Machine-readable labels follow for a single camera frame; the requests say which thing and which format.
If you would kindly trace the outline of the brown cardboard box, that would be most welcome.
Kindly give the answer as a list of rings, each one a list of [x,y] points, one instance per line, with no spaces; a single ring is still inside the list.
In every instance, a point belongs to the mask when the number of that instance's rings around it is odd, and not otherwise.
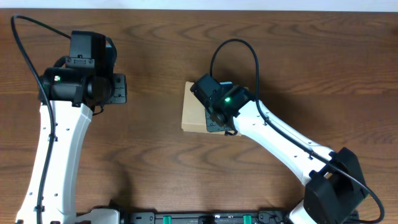
[[[232,129],[218,126],[210,119],[210,115],[204,106],[197,100],[190,91],[193,82],[185,83],[185,92],[183,98],[183,110],[181,127],[184,132],[204,133],[204,134],[220,134],[225,135],[228,131],[234,133]]]

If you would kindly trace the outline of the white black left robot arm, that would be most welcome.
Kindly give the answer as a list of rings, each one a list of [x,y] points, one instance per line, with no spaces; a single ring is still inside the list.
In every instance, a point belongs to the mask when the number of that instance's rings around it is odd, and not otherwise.
[[[40,77],[40,136],[16,223],[121,223],[117,208],[79,215],[75,187],[81,148],[96,107],[127,101],[126,77],[114,73],[117,50],[103,34],[74,30],[70,54]]]

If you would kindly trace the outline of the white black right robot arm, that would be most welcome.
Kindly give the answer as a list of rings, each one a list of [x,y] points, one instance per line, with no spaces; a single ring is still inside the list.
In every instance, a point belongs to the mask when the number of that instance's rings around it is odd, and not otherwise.
[[[306,138],[272,114],[254,95],[210,75],[190,91],[212,121],[256,141],[285,164],[305,187],[303,200],[287,215],[291,223],[355,223],[356,207],[367,197],[356,155]]]

